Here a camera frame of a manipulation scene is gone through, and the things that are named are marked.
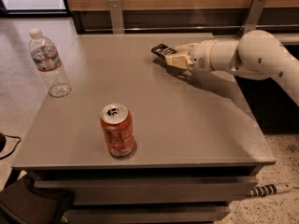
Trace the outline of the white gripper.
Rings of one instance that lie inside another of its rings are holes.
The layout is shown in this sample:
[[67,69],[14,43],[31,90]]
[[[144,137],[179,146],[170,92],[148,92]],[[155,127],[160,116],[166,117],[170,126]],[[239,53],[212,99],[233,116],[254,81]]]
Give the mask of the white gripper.
[[178,52],[187,50],[188,54],[171,54],[166,55],[165,60],[169,66],[173,66],[179,69],[190,69],[193,65],[195,68],[205,72],[211,72],[213,70],[211,64],[211,52],[216,44],[216,40],[204,40],[196,45],[196,43],[188,43],[175,46],[175,50]]

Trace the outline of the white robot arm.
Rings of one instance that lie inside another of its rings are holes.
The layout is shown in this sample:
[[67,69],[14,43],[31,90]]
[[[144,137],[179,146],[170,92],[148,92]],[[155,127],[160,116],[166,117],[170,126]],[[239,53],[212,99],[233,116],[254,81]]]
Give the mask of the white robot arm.
[[165,56],[170,66],[205,72],[225,71],[248,79],[273,79],[299,105],[299,61],[266,31],[240,39],[213,39],[176,46]]

